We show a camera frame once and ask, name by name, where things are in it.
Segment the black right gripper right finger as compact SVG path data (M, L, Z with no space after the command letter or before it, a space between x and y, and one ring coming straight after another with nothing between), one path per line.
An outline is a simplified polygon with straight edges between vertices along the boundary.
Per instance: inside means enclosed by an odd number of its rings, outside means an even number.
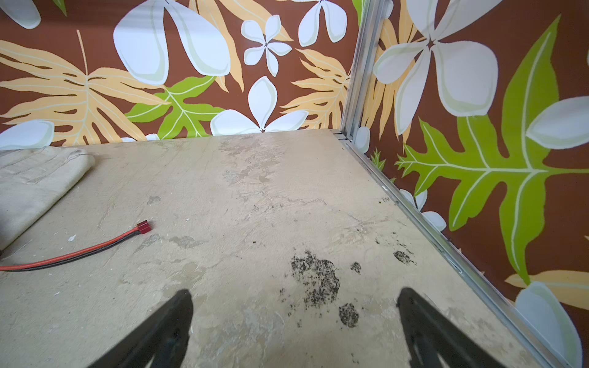
M402 288L397 308L412 367L501 367L412 288Z

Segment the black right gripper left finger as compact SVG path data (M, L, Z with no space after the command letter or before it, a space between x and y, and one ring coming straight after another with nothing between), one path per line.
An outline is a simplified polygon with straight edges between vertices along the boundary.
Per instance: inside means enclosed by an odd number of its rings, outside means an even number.
M179 367L187 353L192 295L182 289L92 363L92 367Z

